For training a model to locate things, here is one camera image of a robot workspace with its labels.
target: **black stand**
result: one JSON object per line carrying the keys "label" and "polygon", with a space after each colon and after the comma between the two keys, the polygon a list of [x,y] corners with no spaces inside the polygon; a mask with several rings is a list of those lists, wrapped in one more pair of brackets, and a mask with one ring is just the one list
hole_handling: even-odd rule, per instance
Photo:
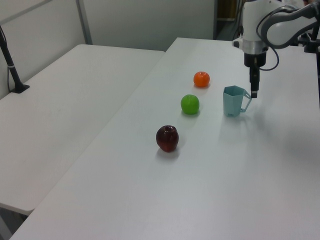
{"label": "black stand", "polygon": [[28,89],[29,86],[28,85],[24,85],[20,81],[20,78],[19,78],[19,75],[17,73],[16,67],[14,65],[14,62],[12,61],[10,52],[8,50],[8,46],[7,46],[7,42],[6,42],[5,36],[3,35],[2,32],[0,32],[0,47],[1,47],[1,50],[3,52],[4,58],[5,58],[5,61],[6,61],[6,64],[8,65],[8,68],[10,70],[10,73],[12,75],[12,78],[13,78],[13,81],[14,81],[14,84],[15,84],[15,88],[11,92],[20,94],[23,91],[25,91],[26,89]]}
{"label": "black stand", "polygon": [[317,39],[320,26],[313,28],[312,35],[309,36],[307,33],[301,35],[298,42],[304,46],[305,53],[316,54],[316,67],[318,73],[318,91],[319,91],[319,103],[320,103],[320,53],[319,46],[320,40]]}

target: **white wall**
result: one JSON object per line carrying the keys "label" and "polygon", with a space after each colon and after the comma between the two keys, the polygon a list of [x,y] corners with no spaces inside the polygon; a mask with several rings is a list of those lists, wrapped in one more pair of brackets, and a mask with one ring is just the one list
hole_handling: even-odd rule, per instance
{"label": "white wall", "polygon": [[177,37],[213,39],[216,0],[80,2],[94,45],[166,51]]}
{"label": "white wall", "polygon": [[[52,0],[3,24],[2,29],[22,82],[85,43],[76,0]],[[6,94],[7,63],[0,51],[0,99]]]}

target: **apple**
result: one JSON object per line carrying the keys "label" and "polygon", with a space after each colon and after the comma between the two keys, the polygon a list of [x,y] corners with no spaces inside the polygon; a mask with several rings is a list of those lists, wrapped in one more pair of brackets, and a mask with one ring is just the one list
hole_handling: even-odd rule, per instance
{"label": "apple", "polygon": [[195,95],[188,94],[181,99],[181,108],[185,114],[197,114],[199,106],[199,99]]}
{"label": "apple", "polygon": [[163,151],[170,153],[177,148],[179,134],[174,126],[166,125],[158,130],[155,139]]}

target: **orange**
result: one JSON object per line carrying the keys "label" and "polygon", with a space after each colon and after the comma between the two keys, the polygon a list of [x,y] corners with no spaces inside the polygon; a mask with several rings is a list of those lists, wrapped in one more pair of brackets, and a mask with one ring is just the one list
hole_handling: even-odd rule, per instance
{"label": "orange", "polygon": [[197,87],[205,88],[210,82],[210,76],[205,71],[199,71],[194,75],[193,82]]}

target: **cup handle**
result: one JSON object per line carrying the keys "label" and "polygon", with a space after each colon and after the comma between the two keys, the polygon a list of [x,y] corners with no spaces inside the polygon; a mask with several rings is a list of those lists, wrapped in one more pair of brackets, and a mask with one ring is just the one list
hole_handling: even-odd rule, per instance
{"label": "cup handle", "polygon": [[249,101],[248,101],[247,105],[245,106],[245,108],[241,108],[240,109],[240,113],[245,113],[247,111],[247,108],[248,108],[248,106],[249,106],[249,104],[251,103],[251,100],[252,100],[251,96],[249,95],[249,93],[246,90],[244,90],[244,95],[243,96],[248,98]]}

